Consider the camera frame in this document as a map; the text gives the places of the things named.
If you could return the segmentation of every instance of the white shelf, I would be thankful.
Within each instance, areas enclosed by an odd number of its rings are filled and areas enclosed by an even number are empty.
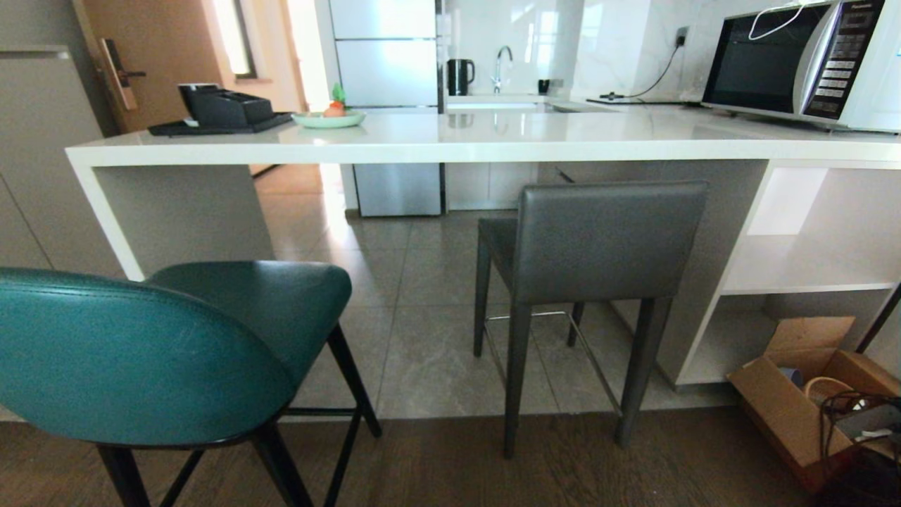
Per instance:
[[[716,311],[679,384],[724,383],[726,375],[760,357],[776,321],[760,311]]]
[[[749,235],[737,246],[723,295],[892,289],[891,266],[867,263],[846,245],[803,235]]]

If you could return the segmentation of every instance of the faucet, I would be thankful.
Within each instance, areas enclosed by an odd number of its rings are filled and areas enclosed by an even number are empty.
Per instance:
[[[501,50],[497,52],[495,76],[491,78],[491,81],[495,84],[495,95],[501,93],[501,55],[504,54],[504,50],[507,50],[507,56],[510,57],[510,61],[513,61],[513,52],[510,51],[510,46],[501,46]]]

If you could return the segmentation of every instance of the tile floor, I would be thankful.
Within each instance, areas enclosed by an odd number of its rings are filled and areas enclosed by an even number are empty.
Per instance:
[[[502,414],[504,389],[487,351],[472,354],[476,226],[514,212],[451,212],[443,217],[347,219],[337,166],[286,165],[256,179],[276,257],[335,263],[353,280],[341,319],[363,382],[380,417]],[[492,275],[489,315],[505,313],[507,292]],[[505,323],[490,330],[505,354]],[[609,305],[592,304],[583,331],[615,392],[621,392],[630,333]],[[526,364],[523,413],[611,411],[591,363],[567,347],[565,317],[537,318]],[[655,373],[643,408],[731,405],[734,393],[676,394]],[[338,367],[323,353],[295,405],[350,405]],[[15,416],[0,407],[0,420]]]

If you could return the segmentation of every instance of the plate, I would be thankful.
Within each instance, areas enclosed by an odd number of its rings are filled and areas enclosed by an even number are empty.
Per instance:
[[[347,111],[344,116],[325,117],[322,113],[300,113],[291,115],[294,121],[306,128],[344,128],[356,126],[366,118],[366,113]]]

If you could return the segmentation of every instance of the black box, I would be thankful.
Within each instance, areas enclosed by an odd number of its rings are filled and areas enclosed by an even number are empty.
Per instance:
[[[224,89],[200,89],[190,96],[194,119],[200,126],[247,127],[272,119],[266,98]]]

